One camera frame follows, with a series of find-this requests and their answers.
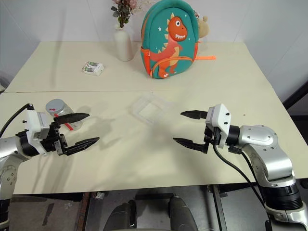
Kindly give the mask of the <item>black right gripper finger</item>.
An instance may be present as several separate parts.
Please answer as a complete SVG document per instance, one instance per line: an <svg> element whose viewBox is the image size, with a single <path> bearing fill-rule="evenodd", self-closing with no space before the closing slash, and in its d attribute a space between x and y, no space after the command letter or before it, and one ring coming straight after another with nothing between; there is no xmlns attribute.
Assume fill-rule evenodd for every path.
<svg viewBox="0 0 308 231"><path fill-rule="evenodd" d="M200 151L203 153L206 152L204 144L197 144L197 143L194 143L192 140L188 140L184 138L173 138L173 140L188 149Z"/></svg>
<svg viewBox="0 0 308 231"><path fill-rule="evenodd" d="M206 119L207 112L206 111L199 111L199 110L191 110L191 111L184 111L181 112L182 116L186 116L192 119Z"/></svg>

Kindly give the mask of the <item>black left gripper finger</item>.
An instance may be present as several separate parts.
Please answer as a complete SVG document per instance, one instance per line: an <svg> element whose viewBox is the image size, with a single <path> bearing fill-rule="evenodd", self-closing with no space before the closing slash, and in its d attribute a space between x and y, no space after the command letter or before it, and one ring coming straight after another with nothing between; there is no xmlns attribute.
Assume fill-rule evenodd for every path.
<svg viewBox="0 0 308 231"><path fill-rule="evenodd" d="M79 141L79 142L75 143L75 145L65 148L64 154L65 155L73 155L75 153L81 152L81 151L89 148L90 146L92 146L99 139L100 139L99 137L95 137L95 138L90 138L90 139L85 139L85 140Z"/></svg>
<svg viewBox="0 0 308 231"><path fill-rule="evenodd" d="M54 122L58 125L66 124L66 123L75 123L81 121L90 115L87 113L71 113L61 116L56 116L53 118Z"/></svg>

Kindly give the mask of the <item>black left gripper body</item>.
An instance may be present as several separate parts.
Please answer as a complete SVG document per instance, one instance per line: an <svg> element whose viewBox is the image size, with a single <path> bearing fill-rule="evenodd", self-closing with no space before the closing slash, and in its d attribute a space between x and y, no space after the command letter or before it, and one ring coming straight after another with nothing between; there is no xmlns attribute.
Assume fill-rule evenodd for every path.
<svg viewBox="0 0 308 231"><path fill-rule="evenodd" d="M61 126L58 123L52 122L50 124L50 129L47 134L47 137L43 139L40 143L46 152L56 151L58 155L67 155L67 142L64 134L59 131L60 128Z"/></svg>

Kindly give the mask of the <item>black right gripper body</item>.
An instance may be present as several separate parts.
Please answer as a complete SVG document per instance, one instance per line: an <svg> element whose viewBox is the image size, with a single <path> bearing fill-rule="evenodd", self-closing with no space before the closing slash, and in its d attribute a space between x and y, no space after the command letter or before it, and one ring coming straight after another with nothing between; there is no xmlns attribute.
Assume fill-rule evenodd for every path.
<svg viewBox="0 0 308 231"><path fill-rule="evenodd" d="M219 127L213 127L212 129L208 126L205 128L204 137L204 153L208 152L209 145L219 145L221 139L221 130Z"/></svg>

